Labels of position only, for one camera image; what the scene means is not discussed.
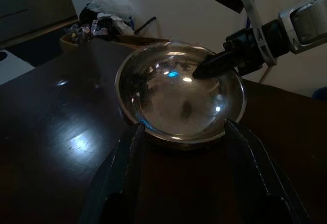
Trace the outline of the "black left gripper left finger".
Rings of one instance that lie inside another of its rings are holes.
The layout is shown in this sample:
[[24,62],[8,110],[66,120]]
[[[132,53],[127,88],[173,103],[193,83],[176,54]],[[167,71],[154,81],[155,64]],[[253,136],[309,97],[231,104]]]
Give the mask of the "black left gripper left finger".
[[142,123],[128,127],[98,168],[79,223],[134,223],[146,141]]

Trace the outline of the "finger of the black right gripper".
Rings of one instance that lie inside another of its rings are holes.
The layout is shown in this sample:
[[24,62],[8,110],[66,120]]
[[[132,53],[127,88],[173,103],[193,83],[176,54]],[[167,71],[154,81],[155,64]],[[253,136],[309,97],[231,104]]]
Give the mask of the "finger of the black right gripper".
[[196,68],[197,72],[225,72],[239,64],[239,54],[223,51],[216,55],[208,55]]
[[240,58],[211,58],[202,61],[193,71],[195,79],[208,79],[223,75],[227,71],[238,66],[242,62]]

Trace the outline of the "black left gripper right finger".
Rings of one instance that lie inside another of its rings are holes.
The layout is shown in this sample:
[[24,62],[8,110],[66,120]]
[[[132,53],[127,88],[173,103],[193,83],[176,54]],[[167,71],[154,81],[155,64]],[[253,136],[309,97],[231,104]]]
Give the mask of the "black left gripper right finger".
[[247,127],[224,122],[226,149],[243,223],[310,223],[289,178]]

